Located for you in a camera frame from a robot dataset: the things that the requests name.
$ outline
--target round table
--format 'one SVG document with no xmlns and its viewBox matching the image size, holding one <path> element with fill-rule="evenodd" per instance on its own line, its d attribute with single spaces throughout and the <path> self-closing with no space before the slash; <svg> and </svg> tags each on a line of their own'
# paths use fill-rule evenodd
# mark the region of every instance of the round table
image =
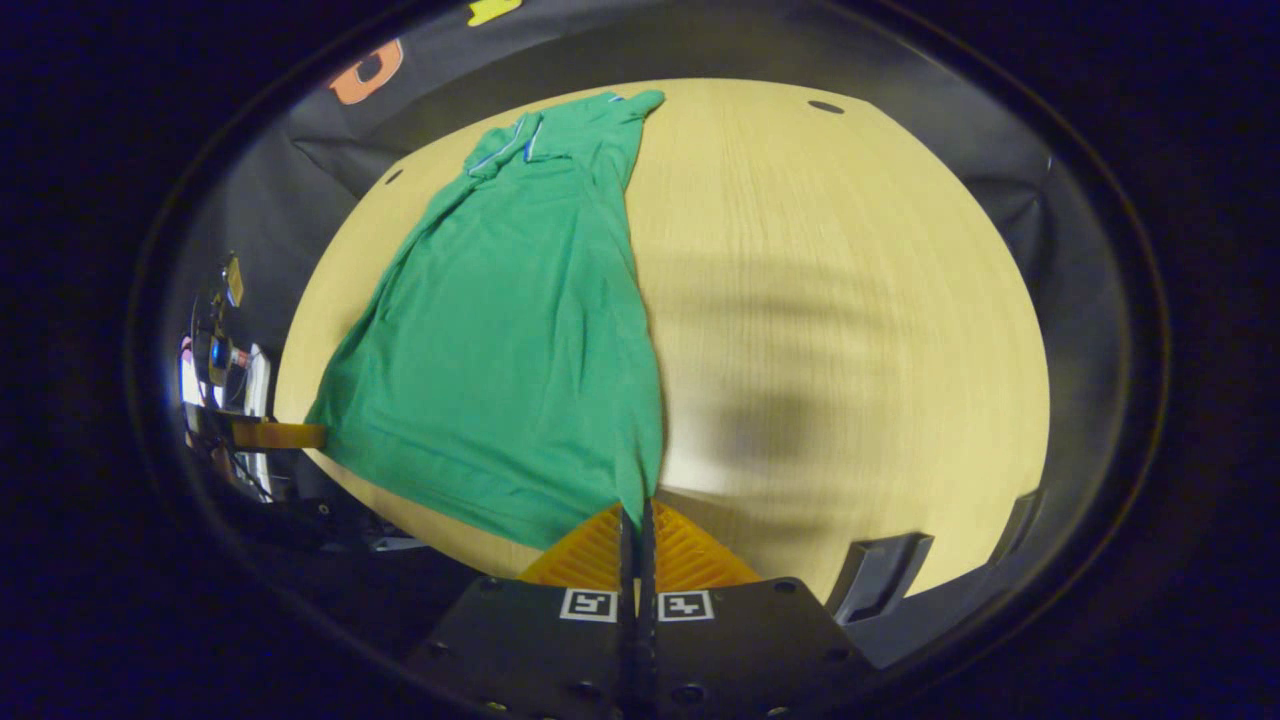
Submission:
<svg viewBox="0 0 1280 720">
<path fill-rule="evenodd" d="M 934 537 L 910 593 L 991 556 L 1039 483 L 1048 374 L 1000 234 L 876 108 L 755 81 L 663 79 L 515 108 L 403 158 L 334 236 L 297 307 L 275 416 L 301 421 L 330 355 L 428 201 L 492 127 L 657 88 L 627 214 L 666 406 L 658 498 L 764 577 L 832 591 L 850 543 Z M 513 577 L 539 550 L 307 451 L 403 530 Z"/>
</svg>

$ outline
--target table surface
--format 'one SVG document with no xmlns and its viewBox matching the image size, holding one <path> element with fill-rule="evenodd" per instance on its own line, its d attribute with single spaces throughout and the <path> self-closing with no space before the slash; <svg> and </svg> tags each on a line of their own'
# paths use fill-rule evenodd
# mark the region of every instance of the table surface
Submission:
<svg viewBox="0 0 1280 720">
<path fill-rule="evenodd" d="M 626 199 L 667 415 L 658 497 L 820 600 L 856 541 L 934 536 L 911 593 L 986 562 L 1044 461 L 1048 374 L 1030 297 L 960 181 L 879 110 L 829 92 L 617 85 L 408 155 L 316 265 L 276 418 L 306 415 L 383 269 L 485 129 L 649 88 L 667 101 L 645 123 Z M 513 577 L 539 555 L 307 452 L 361 502 L 484 573 Z"/>
</svg>

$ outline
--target green shirt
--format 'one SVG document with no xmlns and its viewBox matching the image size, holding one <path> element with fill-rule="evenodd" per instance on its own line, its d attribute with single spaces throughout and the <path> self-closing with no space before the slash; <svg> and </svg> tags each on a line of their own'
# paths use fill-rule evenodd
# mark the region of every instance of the green shirt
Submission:
<svg viewBox="0 0 1280 720">
<path fill-rule="evenodd" d="M 490 129 L 325 369 L 308 423 L 396 495 L 545 548 L 621 501 L 640 524 L 662 400 L 623 191 L 663 95 Z"/>
</svg>

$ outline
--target wooden table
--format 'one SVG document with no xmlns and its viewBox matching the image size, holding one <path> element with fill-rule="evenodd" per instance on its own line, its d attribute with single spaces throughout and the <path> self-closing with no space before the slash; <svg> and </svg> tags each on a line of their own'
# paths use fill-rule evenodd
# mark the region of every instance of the wooden table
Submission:
<svg viewBox="0 0 1280 720">
<path fill-rule="evenodd" d="M 608 90 L 648 88 L 667 101 L 645 123 L 627 213 L 667 410 L 659 498 L 820 600 L 852 541 L 934 536 L 913 593 L 983 564 L 1014 498 L 1039 483 L 1048 375 L 1030 299 L 982 209 L 859 100 L 727 79 Z M 383 269 L 484 131 L 598 91 L 502 113 L 387 172 L 298 305 L 282 421 L 306 415 Z M 539 555 L 308 454 L 481 571 L 511 577 Z"/>
</svg>

